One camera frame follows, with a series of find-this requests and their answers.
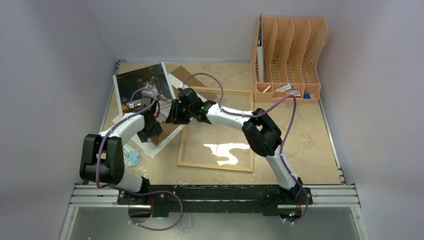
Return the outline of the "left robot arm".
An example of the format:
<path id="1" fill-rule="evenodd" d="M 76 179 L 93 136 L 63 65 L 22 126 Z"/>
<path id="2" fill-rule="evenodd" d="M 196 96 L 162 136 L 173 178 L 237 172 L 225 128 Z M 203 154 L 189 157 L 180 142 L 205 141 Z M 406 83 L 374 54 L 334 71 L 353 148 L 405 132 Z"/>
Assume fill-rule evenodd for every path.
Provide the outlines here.
<path id="1" fill-rule="evenodd" d="M 125 168 L 123 146 L 133 136 L 147 142 L 162 133 L 155 115 L 157 109 L 158 101 L 147 97 L 141 100 L 140 105 L 130 108 L 108 130 L 86 135 L 82 144 L 80 178 L 95 183 L 98 188 L 111 187 L 125 191 L 138 205 L 146 203 L 150 182 Z"/>

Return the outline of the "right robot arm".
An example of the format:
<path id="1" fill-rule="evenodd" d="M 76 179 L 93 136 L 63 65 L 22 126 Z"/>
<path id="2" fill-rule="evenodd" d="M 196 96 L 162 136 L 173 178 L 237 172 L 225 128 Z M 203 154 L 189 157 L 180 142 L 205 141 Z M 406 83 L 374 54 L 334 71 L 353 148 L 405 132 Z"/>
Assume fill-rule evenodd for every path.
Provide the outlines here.
<path id="1" fill-rule="evenodd" d="M 236 110 L 222 106 L 220 101 L 204 101 L 192 88 L 181 89 L 178 98 L 171 102 L 166 122 L 187 125 L 191 119 L 242 131 L 253 152 L 264 157 L 270 165 L 284 202 L 292 204 L 300 198 L 301 193 L 308 194 L 284 153 L 288 136 L 282 135 L 267 110 Z"/>

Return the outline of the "wooden picture frame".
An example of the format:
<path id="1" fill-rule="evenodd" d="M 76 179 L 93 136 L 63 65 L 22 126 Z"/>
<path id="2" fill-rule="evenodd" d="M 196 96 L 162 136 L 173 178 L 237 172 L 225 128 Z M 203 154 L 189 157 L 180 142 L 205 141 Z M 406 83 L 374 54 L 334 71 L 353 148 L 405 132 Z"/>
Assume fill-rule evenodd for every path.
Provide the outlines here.
<path id="1" fill-rule="evenodd" d="M 189 133 L 189 127 L 185 125 L 182 130 L 179 153 L 176 164 L 180 167 L 193 167 L 193 168 L 202 168 L 202 169 L 213 169 L 213 170 L 224 170 L 224 171 L 237 171 L 237 172 L 253 172 L 254 170 L 254 159 L 253 152 L 261 144 L 261 131 L 257 129 L 255 125 L 255 117 L 258 117 L 258 114 L 248 113 L 247 111 L 237 111 L 236 113 L 231 113 L 229 109 L 221 106 L 221 98 L 216 102 L 217 109 L 210 109 L 209 112 L 211 116 L 209 117 L 211 123 L 217 123 L 219 125 L 224 125 L 236 130 L 243 132 L 246 140 L 248 141 L 249 155 L 248 155 L 248 166 L 241 167 L 236 165 L 230 165 L 229 163 L 224 163 L 223 165 L 213 165 L 206 163 L 198 162 L 186 162 L 184 161 L 184 154 L 186 148 L 186 141 Z"/>

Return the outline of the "clear acrylic sheet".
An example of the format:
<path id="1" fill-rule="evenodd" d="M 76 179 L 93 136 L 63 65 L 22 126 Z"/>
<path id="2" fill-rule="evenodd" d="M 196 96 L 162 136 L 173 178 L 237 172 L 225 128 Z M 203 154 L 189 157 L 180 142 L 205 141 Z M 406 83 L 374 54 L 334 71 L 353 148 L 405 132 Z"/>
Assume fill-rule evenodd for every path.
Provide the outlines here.
<path id="1" fill-rule="evenodd" d="M 253 151 L 240 129 L 196 120 L 182 127 L 176 164 L 247 173 L 254 169 Z"/>

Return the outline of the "cat photo print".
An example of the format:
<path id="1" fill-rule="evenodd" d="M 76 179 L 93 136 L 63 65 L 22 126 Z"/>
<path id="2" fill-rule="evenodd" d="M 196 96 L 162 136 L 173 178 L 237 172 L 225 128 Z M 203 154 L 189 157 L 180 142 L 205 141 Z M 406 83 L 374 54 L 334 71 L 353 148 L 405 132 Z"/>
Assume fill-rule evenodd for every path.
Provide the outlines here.
<path id="1" fill-rule="evenodd" d="M 176 96 L 163 62 L 118 73 L 112 79 L 120 117 L 129 111 L 130 104 L 139 106 L 143 97 L 156 96 L 154 115 L 160 124 L 165 122 Z"/>

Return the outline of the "brown backing board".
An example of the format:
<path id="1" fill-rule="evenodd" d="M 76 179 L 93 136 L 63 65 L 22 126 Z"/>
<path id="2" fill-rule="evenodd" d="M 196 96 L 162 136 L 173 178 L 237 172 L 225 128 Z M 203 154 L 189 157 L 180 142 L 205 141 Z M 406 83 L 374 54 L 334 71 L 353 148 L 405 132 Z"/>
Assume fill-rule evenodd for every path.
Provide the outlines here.
<path id="1" fill-rule="evenodd" d="M 186 80 L 191 75 L 191 73 L 188 72 L 188 70 L 186 70 L 182 66 L 176 68 L 170 74 L 176 77 L 177 79 L 179 79 L 181 82 Z M 186 84 L 190 87 L 206 87 L 202 82 L 200 82 L 195 77 L 192 77 Z M 178 94 L 179 94 L 179 90 L 177 88 L 178 86 L 177 87 L 172 86 L 174 96 L 176 98 L 178 98 Z M 218 99 L 218 96 L 216 94 L 210 93 L 210 92 L 200 93 L 200 95 L 204 97 L 206 100 L 216 101 Z M 156 147 L 159 147 L 159 144 L 164 142 L 165 139 L 168 138 L 171 135 L 171 133 L 174 130 L 176 130 L 176 128 L 178 127 L 178 125 L 176 124 L 165 123 L 166 118 L 168 117 L 170 112 L 170 108 L 171 108 L 170 103 L 171 103 L 171 100 L 167 100 L 166 104 L 165 104 L 165 101 L 159 100 L 160 113 L 158 117 L 156 118 L 156 120 L 160 123 L 160 126 L 162 128 L 162 133 L 158 136 L 154 136 L 150 138 L 149 140 L 149 142 L 154 144 Z"/>

